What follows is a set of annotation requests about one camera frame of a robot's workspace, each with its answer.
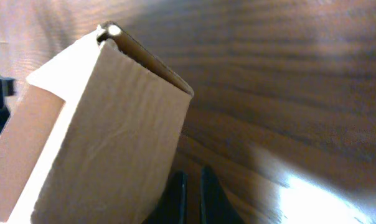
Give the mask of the cardboard box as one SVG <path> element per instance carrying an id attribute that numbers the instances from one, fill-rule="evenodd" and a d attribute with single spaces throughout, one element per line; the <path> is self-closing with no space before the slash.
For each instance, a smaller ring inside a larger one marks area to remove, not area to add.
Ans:
<path id="1" fill-rule="evenodd" d="M 0 134 L 0 223 L 143 223 L 193 89 L 112 21 L 27 82 Z"/>

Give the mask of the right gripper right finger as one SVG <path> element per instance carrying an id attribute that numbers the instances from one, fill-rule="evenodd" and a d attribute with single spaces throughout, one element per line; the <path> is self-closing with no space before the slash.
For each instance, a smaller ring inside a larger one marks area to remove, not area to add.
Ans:
<path id="1" fill-rule="evenodd" d="M 200 223 L 201 224 L 244 224 L 226 196 L 216 173 L 203 167 L 200 178 Z"/>

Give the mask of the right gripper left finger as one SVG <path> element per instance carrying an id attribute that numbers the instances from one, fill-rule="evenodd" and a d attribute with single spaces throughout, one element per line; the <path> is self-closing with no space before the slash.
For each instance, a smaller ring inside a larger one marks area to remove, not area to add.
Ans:
<path id="1" fill-rule="evenodd" d="M 156 208 L 143 224 L 186 224 L 187 175 L 176 172 L 169 180 Z"/>

